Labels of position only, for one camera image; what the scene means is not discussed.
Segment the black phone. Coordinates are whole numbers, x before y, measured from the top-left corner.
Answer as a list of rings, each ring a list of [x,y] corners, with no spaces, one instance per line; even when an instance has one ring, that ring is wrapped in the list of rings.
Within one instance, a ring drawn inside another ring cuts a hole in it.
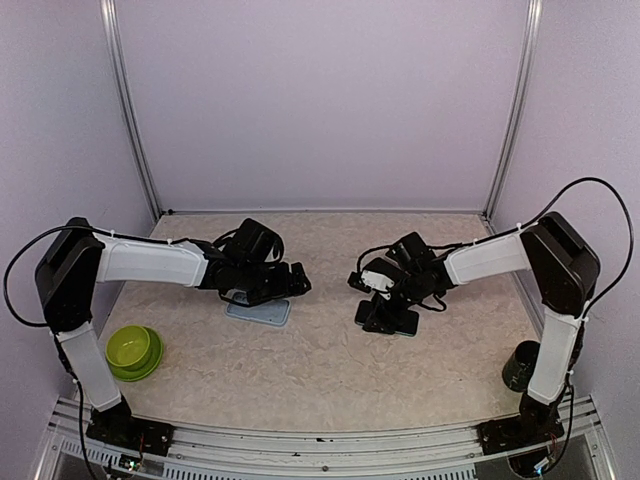
[[[418,330],[419,319],[417,312],[405,310],[400,313],[389,313],[380,305],[364,300],[358,305],[355,323],[369,333],[414,337]]]

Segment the light blue phone case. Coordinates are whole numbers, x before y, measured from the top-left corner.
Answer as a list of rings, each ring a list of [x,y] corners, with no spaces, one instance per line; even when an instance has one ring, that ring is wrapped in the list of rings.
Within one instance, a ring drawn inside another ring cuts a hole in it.
[[[253,307],[229,304],[225,313],[230,318],[281,328],[287,324],[290,310],[290,301],[280,299]]]

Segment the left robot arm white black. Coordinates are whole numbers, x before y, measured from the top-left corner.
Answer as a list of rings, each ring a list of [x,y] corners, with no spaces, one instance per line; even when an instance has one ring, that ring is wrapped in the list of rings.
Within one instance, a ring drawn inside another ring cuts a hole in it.
[[[241,292],[242,304],[248,308],[302,296],[311,289],[303,265],[285,262],[281,236],[251,218],[214,241],[136,237],[98,229],[82,217],[49,233],[55,239],[35,270],[42,321],[23,318],[9,296],[11,270],[33,247],[32,242],[6,267],[5,305],[19,323],[51,332],[65,369],[91,407],[103,412],[102,430],[121,445],[133,443],[140,424],[120,407],[125,401],[98,347],[91,311],[96,284],[174,284],[215,291],[227,304],[233,303],[234,292]]]

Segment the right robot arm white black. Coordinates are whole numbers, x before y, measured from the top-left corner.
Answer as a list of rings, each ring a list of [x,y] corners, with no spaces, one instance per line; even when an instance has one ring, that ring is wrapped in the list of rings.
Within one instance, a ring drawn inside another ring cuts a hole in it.
[[[350,287],[369,294],[356,323],[383,335],[416,335],[420,310],[442,313],[446,294],[502,275],[528,275],[542,315],[540,347],[525,388],[531,405],[513,419],[511,433],[535,442],[551,424],[551,405],[564,392],[576,362],[578,341],[594,302],[601,262],[576,229],[552,211],[515,228],[469,243],[432,246],[416,232],[371,249],[358,260]]]

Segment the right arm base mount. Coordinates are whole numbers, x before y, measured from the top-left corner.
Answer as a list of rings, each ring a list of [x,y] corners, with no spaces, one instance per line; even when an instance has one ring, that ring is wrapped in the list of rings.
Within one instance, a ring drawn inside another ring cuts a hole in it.
[[[516,415],[481,422],[476,426],[484,455],[516,450],[561,438],[565,434],[558,413],[559,396],[550,404],[541,403],[527,393],[521,397]]]

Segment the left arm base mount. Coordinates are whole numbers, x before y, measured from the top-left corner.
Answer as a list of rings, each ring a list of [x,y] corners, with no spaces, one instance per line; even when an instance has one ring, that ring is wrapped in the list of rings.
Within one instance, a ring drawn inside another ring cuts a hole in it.
[[[175,426],[166,422],[136,417],[124,397],[104,411],[91,408],[86,435],[105,444],[166,457]]]

